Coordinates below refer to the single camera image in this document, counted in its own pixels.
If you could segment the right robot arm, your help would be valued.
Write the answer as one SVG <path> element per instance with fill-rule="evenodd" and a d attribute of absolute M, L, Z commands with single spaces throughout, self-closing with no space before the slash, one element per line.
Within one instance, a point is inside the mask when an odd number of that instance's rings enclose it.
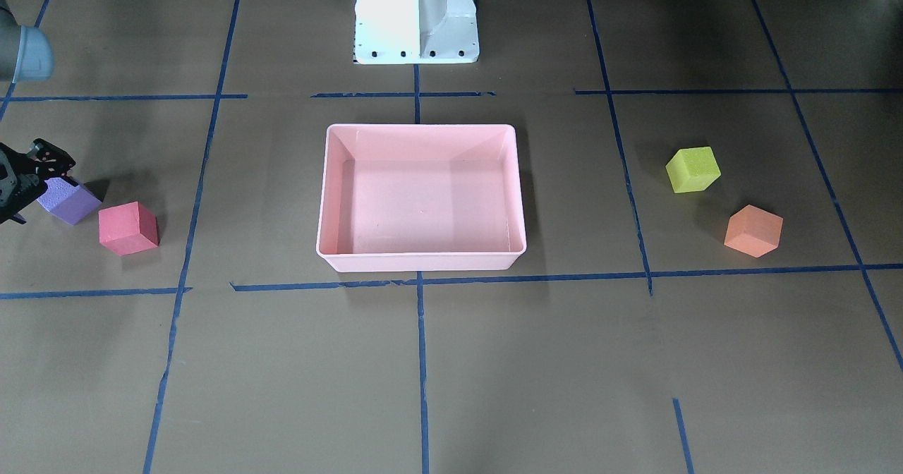
<path fill-rule="evenodd" d="M 54 50 L 46 35 L 20 24 L 7 0 L 1 0 L 1 78 L 11 85 L 43 81 L 54 72 Z M 27 152 L 1 144 L 1 223 L 26 224 L 20 211 L 48 191 L 47 181 L 60 178 L 77 187 L 70 171 L 76 162 L 56 145 L 36 138 Z"/>

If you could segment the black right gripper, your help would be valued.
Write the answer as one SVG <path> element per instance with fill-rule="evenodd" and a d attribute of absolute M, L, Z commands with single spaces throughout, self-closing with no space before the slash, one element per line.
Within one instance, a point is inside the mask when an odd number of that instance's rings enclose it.
<path fill-rule="evenodd" d="M 72 156 L 36 138 L 27 155 L 1 144 L 1 223 L 26 224 L 20 211 L 43 194 L 43 178 L 68 178 L 76 166 Z"/>

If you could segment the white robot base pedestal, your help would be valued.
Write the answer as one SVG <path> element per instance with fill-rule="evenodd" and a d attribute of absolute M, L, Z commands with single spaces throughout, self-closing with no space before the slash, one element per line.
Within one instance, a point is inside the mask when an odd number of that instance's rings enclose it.
<path fill-rule="evenodd" d="M 476 0 L 355 0 L 353 59 L 361 65 L 475 63 Z"/>

